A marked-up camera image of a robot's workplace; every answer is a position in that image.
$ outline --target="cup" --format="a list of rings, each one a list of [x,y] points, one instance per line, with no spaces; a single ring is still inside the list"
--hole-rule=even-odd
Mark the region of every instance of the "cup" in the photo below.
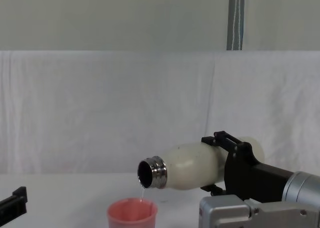
[[[109,206],[109,228],[155,228],[157,205],[140,198],[126,198]]]

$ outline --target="white table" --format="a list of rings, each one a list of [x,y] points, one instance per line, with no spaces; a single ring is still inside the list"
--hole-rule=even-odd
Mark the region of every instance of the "white table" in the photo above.
[[[20,186],[28,194],[27,214],[4,227],[94,228],[108,226],[106,210],[114,201],[140,197],[136,174],[0,175],[0,198]],[[197,228],[201,189],[148,189],[158,205],[156,228]]]

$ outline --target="bottle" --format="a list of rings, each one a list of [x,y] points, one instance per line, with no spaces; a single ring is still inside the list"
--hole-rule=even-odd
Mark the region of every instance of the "bottle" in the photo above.
[[[256,159],[264,162],[264,152],[256,140],[238,139],[250,143]],[[221,147],[202,142],[177,145],[161,157],[141,161],[137,175],[144,188],[193,189],[222,181],[227,156]]]

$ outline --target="water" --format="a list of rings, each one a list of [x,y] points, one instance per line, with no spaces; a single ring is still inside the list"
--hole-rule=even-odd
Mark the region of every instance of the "water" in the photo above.
[[[140,196],[140,202],[142,203],[142,200],[144,199],[144,195],[145,195],[145,188],[142,187],[142,193],[141,193],[141,196]]]

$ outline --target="black bracket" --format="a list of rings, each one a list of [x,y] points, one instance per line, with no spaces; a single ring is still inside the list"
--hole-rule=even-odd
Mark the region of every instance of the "black bracket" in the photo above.
[[[214,137],[203,137],[203,143],[219,146],[228,152],[224,165],[225,191],[214,184],[202,187],[211,195],[235,194],[242,200],[259,202],[281,201],[282,192],[293,174],[259,162],[251,144],[243,142],[225,131],[214,133]]]
[[[0,226],[27,212],[27,189],[22,186],[12,193],[12,196],[0,201]]]

